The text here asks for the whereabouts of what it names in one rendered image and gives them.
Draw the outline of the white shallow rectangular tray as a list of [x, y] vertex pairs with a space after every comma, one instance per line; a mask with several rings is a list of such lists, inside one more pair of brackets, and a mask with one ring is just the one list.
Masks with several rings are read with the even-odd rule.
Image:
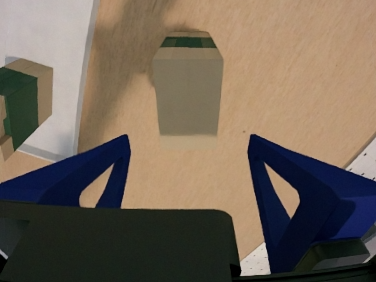
[[77, 154], [99, 4], [0, 0], [0, 67], [23, 58], [53, 68], [52, 115], [17, 151], [54, 163]]

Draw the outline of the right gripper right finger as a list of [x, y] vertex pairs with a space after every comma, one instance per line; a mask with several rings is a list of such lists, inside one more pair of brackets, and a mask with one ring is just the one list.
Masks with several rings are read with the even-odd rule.
[[[376, 222], [375, 180], [256, 134], [247, 155], [271, 274], [291, 272], [316, 243], [362, 238]], [[265, 164], [297, 191], [292, 218]]]

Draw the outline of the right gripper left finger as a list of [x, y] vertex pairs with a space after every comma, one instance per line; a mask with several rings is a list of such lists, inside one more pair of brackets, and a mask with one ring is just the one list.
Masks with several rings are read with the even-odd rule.
[[95, 207], [121, 208], [130, 158], [129, 137], [123, 134], [88, 151], [0, 183], [0, 199], [81, 207], [82, 191], [114, 164]]

